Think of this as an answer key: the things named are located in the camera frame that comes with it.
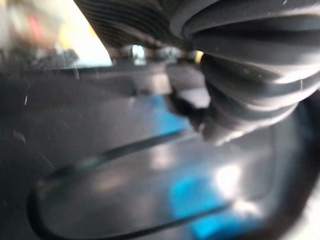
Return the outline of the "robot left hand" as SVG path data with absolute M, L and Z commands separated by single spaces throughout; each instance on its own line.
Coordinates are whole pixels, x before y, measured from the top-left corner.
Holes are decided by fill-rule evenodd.
M 222 145 L 289 116 L 320 88 L 317 0 L 78 0 L 100 40 L 120 54 L 140 45 L 200 51 L 210 96 L 186 115 Z

